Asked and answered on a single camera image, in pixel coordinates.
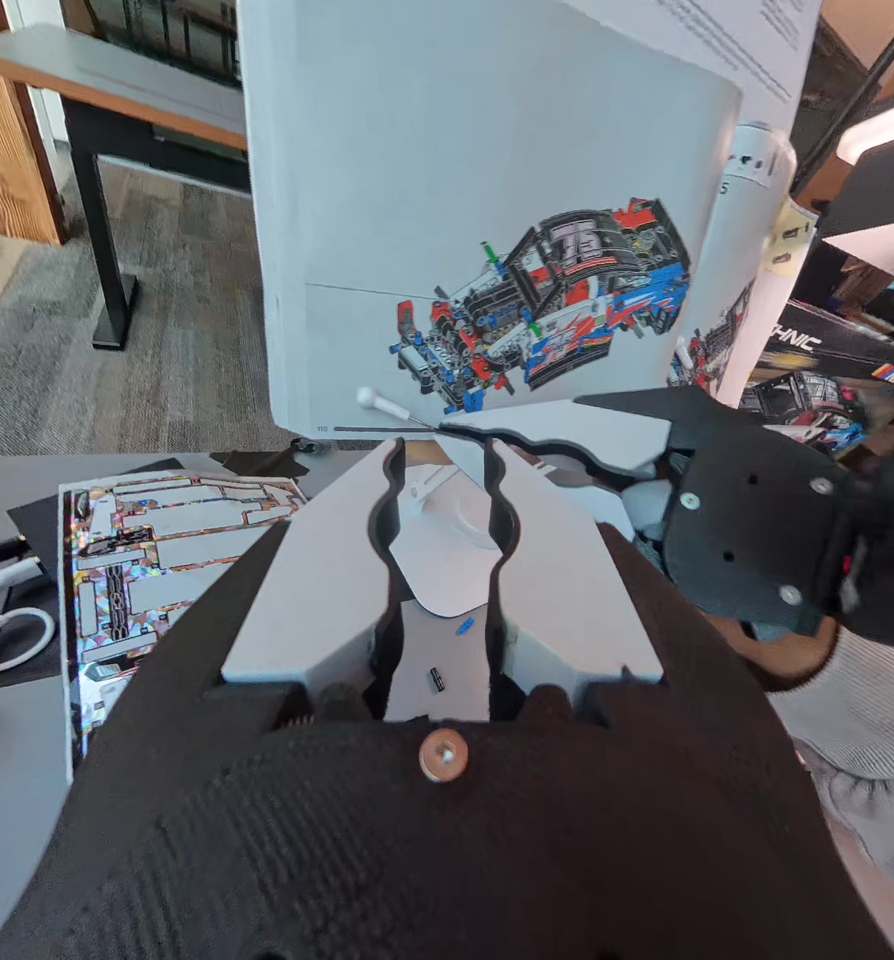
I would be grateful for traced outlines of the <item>grey desk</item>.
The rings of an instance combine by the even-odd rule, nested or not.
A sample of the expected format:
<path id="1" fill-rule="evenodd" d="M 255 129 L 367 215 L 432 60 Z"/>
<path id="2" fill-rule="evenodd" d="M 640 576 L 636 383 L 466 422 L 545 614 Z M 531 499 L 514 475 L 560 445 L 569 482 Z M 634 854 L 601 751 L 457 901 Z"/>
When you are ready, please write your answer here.
<path id="1" fill-rule="evenodd" d="M 29 457 L 0 456 L 0 541 L 17 535 L 8 510 L 28 497 L 57 494 L 55 479 L 34 479 L 23 465 Z M 419 629 L 417 643 L 405 646 L 406 664 L 397 671 L 391 709 L 398 719 L 408 707 L 474 706 L 474 683 L 487 681 L 487 661 L 480 651 L 487 608 L 467 616 L 440 618 L 413 598 L 405 604 L 405 627 Z M 476 619 L 465 635 L 454 635 L 466 618 Z M 37 658 L 39 666 L 11 670 L 0 677 L 0 927 L 16 906 L 57 823 L 69 789 L 64 687 L 58 640 Z M 436 693 L 428 671 L 436 667 L 446 689 Z"/>

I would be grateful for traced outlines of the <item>studio light panel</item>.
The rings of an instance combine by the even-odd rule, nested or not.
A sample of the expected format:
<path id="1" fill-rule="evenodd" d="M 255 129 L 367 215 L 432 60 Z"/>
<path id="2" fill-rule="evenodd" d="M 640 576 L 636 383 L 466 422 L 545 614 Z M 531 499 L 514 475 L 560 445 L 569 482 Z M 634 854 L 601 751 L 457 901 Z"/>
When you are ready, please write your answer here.
<path id="1" fill-rule="evenodd" d="M 894 227 L 894 96 L 877 102 L 872 114 L 849 126 L 836 156 L 851 172 L 824 215 L 821 238 L 832 242 Z"/>

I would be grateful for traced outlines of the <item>person's right forearm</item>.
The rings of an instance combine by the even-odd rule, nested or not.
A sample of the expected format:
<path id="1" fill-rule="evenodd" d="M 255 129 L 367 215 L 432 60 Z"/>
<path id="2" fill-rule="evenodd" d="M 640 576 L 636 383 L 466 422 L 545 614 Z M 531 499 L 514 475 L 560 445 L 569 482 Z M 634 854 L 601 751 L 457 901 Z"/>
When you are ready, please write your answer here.
<path id="1" fill-rule="evenodd" d="M 894 647 L 842 628 L 813 678 L 767 697 L 825 810 L 894 881 Z"/>

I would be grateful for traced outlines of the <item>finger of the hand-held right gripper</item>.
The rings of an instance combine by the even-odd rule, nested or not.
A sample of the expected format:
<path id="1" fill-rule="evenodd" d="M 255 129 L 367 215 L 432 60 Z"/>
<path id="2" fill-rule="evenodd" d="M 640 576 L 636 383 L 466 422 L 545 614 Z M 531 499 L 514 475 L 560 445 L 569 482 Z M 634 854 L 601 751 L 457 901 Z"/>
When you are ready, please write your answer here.
<path id="1" fill-rule="evenodd" d="M 502 407 L 446 417 L 443 435 L 503 441 L 543 459 L 567 457 L 596 474 L 652 478 L 668 450 L 667 419 L 611 410 L 572 400 Z"/>
<path id="2" fill-rule="evenodd" d="M 660 539 L 673 495 L 673 469 L 667 462 L 621 468 L 542 459 L 540 473 L 595 522 L 614 527 L 628 541 L 636 535 Z"/>

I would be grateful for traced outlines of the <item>white book stand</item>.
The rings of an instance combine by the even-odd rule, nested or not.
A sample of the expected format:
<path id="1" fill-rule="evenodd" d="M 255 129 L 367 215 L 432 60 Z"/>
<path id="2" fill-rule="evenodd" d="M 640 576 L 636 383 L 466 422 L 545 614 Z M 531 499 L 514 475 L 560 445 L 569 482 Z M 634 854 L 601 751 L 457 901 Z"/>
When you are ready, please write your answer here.
<path id="1" fill-rule="evenodd" d="M 415 598 L 431 614 L 456 616 L 484 605 L 489 574 L 501 558 L 488 534 L 487 492 L 450 466 L 436 471 L 448 476 L 414 499 L 403 492 L 412 485 L 406 476 L 397 498 L 400 531 L 390 546 L 392 598 L 402 574 Z M 409 506 L 407 500 L 413 500 Z"/>

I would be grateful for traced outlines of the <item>black toy car set box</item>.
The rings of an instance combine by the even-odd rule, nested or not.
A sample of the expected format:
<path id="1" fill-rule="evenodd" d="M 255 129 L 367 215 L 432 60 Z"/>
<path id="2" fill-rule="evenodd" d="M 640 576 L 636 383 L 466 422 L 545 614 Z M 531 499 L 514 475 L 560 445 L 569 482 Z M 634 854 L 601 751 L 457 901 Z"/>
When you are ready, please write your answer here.
<path id="1" fill-rule="evenodd" d="M 766 426 L 845 464 L 894 450 L 894 339 L 791 300 L 738 404 Z"/>

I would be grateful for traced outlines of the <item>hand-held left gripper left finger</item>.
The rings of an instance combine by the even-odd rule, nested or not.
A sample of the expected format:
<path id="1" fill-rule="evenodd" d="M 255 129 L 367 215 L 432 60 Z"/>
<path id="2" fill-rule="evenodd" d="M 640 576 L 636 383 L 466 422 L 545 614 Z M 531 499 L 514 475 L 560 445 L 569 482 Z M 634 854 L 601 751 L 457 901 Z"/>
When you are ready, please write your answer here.
<path id="1" fill-rule="evenodd" d="M 403 438 L 387 438 L 289 520 L 221 668 L 234 685 L 297 683 L 316 699 L 334 684 L 365 692 L 399 607 L 391 545 L 399 534 Z"/>

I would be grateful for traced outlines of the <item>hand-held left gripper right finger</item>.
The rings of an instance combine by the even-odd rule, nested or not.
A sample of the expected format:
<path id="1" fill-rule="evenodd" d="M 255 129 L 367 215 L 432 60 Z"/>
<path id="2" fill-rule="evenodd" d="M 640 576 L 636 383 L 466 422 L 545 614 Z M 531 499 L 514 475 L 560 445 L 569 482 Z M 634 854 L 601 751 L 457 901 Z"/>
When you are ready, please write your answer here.
<path id="1" fill-rule="evenodd" d="M 500 439 L 484 446 L 488 532 L 501 550 L 485 621 L 490 683 L 568 698 L 664 669 L 595 519 Z"/>

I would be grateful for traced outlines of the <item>white printed instruction sheet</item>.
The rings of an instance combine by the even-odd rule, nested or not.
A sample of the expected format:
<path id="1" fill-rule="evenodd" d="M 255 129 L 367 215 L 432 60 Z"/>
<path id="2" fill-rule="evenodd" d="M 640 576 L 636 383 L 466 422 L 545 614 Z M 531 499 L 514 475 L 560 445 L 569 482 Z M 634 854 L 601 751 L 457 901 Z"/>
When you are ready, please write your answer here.
<path id="1" fill-rule="evenodd" d="M 747 98 L 800 95 L 821 1 L 570 1 L 600 24 L 728 78 Z"/>

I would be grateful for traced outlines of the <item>toy car building manual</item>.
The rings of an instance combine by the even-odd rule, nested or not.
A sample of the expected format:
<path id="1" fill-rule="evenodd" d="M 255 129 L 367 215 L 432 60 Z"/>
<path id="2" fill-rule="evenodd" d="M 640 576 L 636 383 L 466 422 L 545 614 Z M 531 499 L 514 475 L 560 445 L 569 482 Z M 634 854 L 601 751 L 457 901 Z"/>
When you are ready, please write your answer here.
<path id="1" fill-rule="evenodd" d="M 240 2 L 273 422 L 720 386 L 797 110 L 545 1 Z"/>

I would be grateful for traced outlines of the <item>person's right hand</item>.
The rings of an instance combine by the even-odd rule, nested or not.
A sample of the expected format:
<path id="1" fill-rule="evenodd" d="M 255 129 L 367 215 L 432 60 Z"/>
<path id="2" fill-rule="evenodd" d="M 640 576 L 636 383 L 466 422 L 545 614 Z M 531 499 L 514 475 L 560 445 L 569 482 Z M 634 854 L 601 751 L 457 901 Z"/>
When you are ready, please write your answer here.
<path id="1" fill-rule="evenodd" d="M 739 620 L 713 614 L 705 618 L 754 667 L 766 690 L 791 690 L 810 681 L 830 660 L 840 634 L 840 625 L 826 617 L 814 634 L 786 631 L 775 640 L 760 641 L 748 635 Z"/>

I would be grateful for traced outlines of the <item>background wooden edged table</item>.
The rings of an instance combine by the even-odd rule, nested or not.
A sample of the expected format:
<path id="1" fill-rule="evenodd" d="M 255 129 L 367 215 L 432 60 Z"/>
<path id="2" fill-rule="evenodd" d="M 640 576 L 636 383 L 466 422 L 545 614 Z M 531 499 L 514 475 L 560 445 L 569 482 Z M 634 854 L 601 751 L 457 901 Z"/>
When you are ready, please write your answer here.
<path id="1" fill-rule="evenodd" d="M 138 280 L 120 268 L 100 159 L 249 197 L 241 90 L 84 33 L 37 23 L 0 32 L 0 76 L 61 100 L 103 308 L 96 350 L 122 351 Z"/>

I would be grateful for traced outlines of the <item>holographic sticker sheet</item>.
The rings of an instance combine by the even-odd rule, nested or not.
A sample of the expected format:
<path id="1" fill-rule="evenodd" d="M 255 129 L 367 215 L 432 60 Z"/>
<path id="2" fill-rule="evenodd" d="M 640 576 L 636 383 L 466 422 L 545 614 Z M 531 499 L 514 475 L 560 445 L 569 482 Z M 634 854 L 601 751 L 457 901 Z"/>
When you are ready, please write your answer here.
<path id="1" fill-rule="evenodd" d="M 58 487 L 68 784 L 153 646 L 268 527 L 307 502 L 293 479 L 182 467 Z"/>

